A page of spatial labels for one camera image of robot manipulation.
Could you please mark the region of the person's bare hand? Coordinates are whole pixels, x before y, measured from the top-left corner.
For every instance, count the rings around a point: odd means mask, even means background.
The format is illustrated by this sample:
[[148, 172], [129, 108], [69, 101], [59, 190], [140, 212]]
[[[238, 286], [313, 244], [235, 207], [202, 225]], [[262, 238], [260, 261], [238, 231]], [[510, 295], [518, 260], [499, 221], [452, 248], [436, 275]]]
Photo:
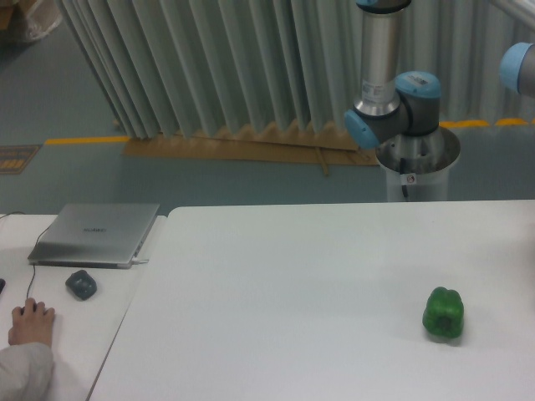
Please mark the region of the person's bare hand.
[[12, 310], [12, 327], [8, 331], [10, 346], [40, 343], [48, 348], [53, 344], [55, 310], [46, 307], [46, 313], [20, 314], [21, 307]]

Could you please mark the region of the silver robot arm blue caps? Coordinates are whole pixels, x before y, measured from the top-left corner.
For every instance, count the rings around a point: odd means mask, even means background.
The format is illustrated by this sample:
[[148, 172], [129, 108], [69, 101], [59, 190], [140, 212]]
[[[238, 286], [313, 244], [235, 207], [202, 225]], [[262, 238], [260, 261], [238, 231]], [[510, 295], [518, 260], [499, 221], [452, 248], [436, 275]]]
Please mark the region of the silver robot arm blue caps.
[[449, 169], [458, 138], [442, 118], [493, 118], [506, 93], [534, 95], [531, 1], [359, 1], [352, 140], [400, 175]]

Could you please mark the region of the beige sleeved forearm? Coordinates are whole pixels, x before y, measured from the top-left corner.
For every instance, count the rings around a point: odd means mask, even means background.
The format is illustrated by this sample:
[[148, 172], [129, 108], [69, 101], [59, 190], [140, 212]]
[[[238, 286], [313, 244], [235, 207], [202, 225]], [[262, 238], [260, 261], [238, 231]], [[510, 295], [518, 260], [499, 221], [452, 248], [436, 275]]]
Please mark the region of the beige sleeved forearm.
[[40, 400], [52, 378], [54, 356], [42, 343], [1, 350], [1, 400]]

